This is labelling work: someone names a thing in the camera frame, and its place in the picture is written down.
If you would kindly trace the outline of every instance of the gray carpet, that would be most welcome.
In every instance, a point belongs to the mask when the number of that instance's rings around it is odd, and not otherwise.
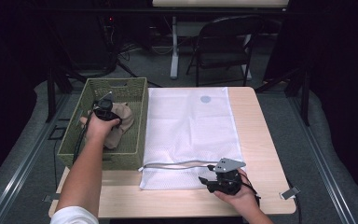
[[[260,86],[270,51],[273,47],[273,38],[264,36],[259,38],[255,47],[254,59],[251,66],[251,87]],[[147,77],[149,81],[163,87],[188,87],[194,86],[194,71],[189,76],[185,75],[186,66],[190,60],[186,49],[181,51],[179,78],[171,80],[169,73],[171,69],[171,53],[157,54],[144,50],[134,50],[123,54],[128,61],[121,59],[131,71],[139,77]],[[229,73],[235,73],[235,68],[230,68]],[[115,72],[106,77],[129,77],[130,75],[117,68]],[[54,121],[53,126],[57,128],[66,127],[67,119],[72,115],[76,106],[82,84],[71,80],[76,91],[70,95],[67,103],[63,105],[63,111]],[[36,89],[38,93],[38,104],[34,110],[33,117],[24,129],[18,144],[13,148],[6,162],[0,170],[0,197],[4,193],[10,178],[16,173],[17,168],[23,162],[23,158],[34,146],[38,134],[46,125],[47,118],[47,89],[46,84]],[[240,86],[240,82],[227,84],[228,86]],[[257,95],[267,121],[275,147],[277,148],[283,170],[288,180],[301,189],[298,195],[300,200],[300,211],[302,223],[341,223],[337,209],[331,200],[330,194],[321,178],[320,171],[312,157],[311,145],[304,134],[301,121],[296,118],[295,109],[291,100],[282,93],[285,84],[273,88],[271,92]],[[317,139],[328,166],[340,189],[343,197],[348,202],[355,220],[358,223],[358,187],[353,183],[351,176],[337,158],[330,141],[328,125],[320,103],[315,95],[310,97],[310,129]],[[60,140],[48,140],[50,132],[43,136],[40,152],[35,156],[34,165],[26,180],[19,186],[17,197],[8,204],[4,214],[0,217],[1,223],[49,223],[49,203],[42,202],[46,194],[55,192],[56,179],[59,181],[63,165],[56,159],[54,165],[54,153],[57,152]],[[59,136],[57,131],[52,137]],[[292,215],[272,216],[275,223],[298,223],[298,209]]]

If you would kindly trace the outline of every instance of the black cable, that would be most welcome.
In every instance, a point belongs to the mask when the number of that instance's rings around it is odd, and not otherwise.
[[[74,152],[74,158],[72,159],[72,164],[75,163],[75,161],[77,160],[77,157],[78,157],[78,155],[79,155],[80,146],[81,146],[81,143],[82,143],[82,141],[83,141],[84,135],[86,134],[87,129],[88,129],[88,127],[89,127],[89,123],[90,123],[90,120],[91,120],[91,115],[92,115],[92,109],[91,109],[91,111],[89,112],[89,115],[87,116],[86,124],[83,126],[83,129],[82,129],[81,132],[80,132],[79,138],[77,139],[76,147],[75,147],[75,152]]]
[[[257,191],[252,186],[252,183],[249,180],[249,178],[246,175],[243,175],[243,174],[240,174],[240,175],[244,176],[246,178],[246,180],[249,182],[249,184],[245,184],[242,181],[238,182],[238,181],[231,180],[231,179],[226,179],[226,178],[220,178],[220,179],[221,180],[226,180],[226,181],[231,182],[231,183],[241,184],[241,185],[244,185],[246,188],[250,189],[252,191],[252,193],[255,195],[255,201],[257,202],[257,205],[260,207],[260,199],[261,199],[261,197],[258,195]]]
[[[114,70],[115,70],[115,67],[110,65],[104,71],[102,71],[101,73],[95,73],[95,74],[91,74],[91,75],[83,74],[82,76],[86,77],[86,78],[106,77],[107,75],[112,73]]]
[[[128,62],[130,60],[130,51],[133,49],[136,49],[136,48],[134,48],[134,45],[126,42],[125,44],[123,44],[123,47],[121,47],[120,53],[118,54],[118,56],[120,56],[122,59],[124,59]]]
[[[292,184],[292,182],[290,182],[290,180],[286,177],[287,183],[289,184],[290,189],[292,189],[294,186]],[[301,224],[302,223],[302,214],[301,214],[301,204],[300,204],[300,200],[298,198],[298,194],[295,197],[295,202],[297,205],[297,210],[298,210],[298,223]]]
[[[120,66],[124,71],[128,72],[131,75],[131,77],[138,77],[135,74],[133,74],[133,72],[130,70],[130,68],[127,65],[125,65],[124,63],[122,63],[119,59],[117,59],[117,65]],[[162,88],[162,86],[160,86],[160,85],[158,85],[158,84],[156,84],[154,82],[147,81],[147,83],[149,83],[151,85],[154,85],[156,87],[161,87]]]

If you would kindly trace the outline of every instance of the forearm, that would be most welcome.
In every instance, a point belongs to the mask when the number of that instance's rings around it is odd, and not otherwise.
[[[250,224],[272,224],[272,221],[267,217],[258,207],[253,208],[238,208],[237,211]]]
[[[103,139],[87,141],[66,177],[56,211],[81,206],[98,216],[102,184]]]

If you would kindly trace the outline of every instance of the dark background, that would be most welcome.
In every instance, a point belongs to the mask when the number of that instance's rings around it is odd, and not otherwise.
[[[284,21],[265,79],[280,77],[310,59],[311,90],[323,104],[335,150],[358,184],[358,1],[294,0],[290,10],[331,16]],[[95,38],[77,34],[72,44],[89,49],[89,57],[71,58],[62,47],[68,41],[54,36],[74,23],[101,35],[96,22],[52,20],[55,23],[47,27],[40,17],[30,22],[16,1],[0,1],[0,165],[32,115],[34,87],[47,79],[52,64],[104,67],[110,62],[103,41],[89,42]],[[66,49],[76,49],[69,45]]]

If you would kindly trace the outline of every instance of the green plastic basket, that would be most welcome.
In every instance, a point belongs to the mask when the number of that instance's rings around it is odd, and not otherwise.
[[[79,118],[86,117],[93,102],[110,91],[115,103],[128,103],[134,122],[123,134],[116,149],[103,151],[103,169],[136,170],[143,166],[149,94],[146,78],[137,77],[87,80],[58,152],[58,157],[67,167],[73,165],[76,142],[82,130]]]

